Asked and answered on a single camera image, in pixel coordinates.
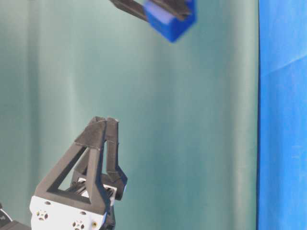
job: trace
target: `blue fabric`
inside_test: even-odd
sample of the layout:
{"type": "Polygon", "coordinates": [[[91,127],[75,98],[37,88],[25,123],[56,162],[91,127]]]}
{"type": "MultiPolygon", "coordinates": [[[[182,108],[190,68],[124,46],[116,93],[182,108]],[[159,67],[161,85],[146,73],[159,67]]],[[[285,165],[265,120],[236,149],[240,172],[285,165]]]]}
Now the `blue fabric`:
{"type": "Polygon", "coordinates": [[[149,24],[170,42],[177,41],[196,21],[195,0],[186,0],[191,11],[184,21],[157,6],[150,0],[144,4],[149,24]]]}
{"type": "Polygon", "coordinates": [[[260,0],[259,230],[307,229],[307,1],[260,0]]]}

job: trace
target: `blue foam cube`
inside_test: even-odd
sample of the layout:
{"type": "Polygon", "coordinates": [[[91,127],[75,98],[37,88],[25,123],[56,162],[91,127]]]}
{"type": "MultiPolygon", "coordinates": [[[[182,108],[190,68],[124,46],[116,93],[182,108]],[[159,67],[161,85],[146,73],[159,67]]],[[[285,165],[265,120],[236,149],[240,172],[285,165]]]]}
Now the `blue foam cube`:
{"type": "Polygon", "coordinates": [[[177,41],[196,22],[196,0],[186,0],[186,3],[191,14],[184,21],[180,21],[152,1],[147,1],[144,9],[149,24],[170,42],[177,41]]]}

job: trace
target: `blue block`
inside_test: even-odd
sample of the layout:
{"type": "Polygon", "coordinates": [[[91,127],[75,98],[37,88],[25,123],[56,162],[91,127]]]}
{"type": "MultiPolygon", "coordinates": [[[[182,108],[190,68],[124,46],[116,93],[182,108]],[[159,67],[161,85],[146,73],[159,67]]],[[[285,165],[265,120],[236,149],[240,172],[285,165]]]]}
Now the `blue block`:
{"type": "Polygon", "coordinates": [[[153,2],[147,1],[144,5],[144,9],[148,22],[170,42],[175,42],[196,22],[196,1],[186,0],[186,3],[191,10],[191,15],[184,21],[180,21],[153,2]]]}

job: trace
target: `teal backdrop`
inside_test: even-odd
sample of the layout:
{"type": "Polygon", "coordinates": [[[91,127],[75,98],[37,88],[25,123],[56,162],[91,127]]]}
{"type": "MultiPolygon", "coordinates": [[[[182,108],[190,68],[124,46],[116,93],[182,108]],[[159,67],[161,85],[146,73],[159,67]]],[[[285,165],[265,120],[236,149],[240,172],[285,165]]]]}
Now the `teal backdrop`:
{"type": "Polygon", "coordinates": [[[175,44],[106,0],[0,0],[0,77],[14,219],[97,115],[120,120],[118,230],[255,230],[257,0],[199,0],[175,44]]]}

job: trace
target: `green cloth backdrop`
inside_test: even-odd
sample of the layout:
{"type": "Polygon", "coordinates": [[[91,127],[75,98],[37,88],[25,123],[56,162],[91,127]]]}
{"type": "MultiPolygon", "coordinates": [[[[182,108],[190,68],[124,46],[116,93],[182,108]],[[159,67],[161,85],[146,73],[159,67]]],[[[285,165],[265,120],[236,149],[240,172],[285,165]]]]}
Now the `green cloth backdrop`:
{"type": "Polygon", "coordinates": [[[199,0],[176,44],[107,0],[0,0],[0,201],[95,115],[120,120],[118,230],[256,228],[258,1],[199,0]]]}

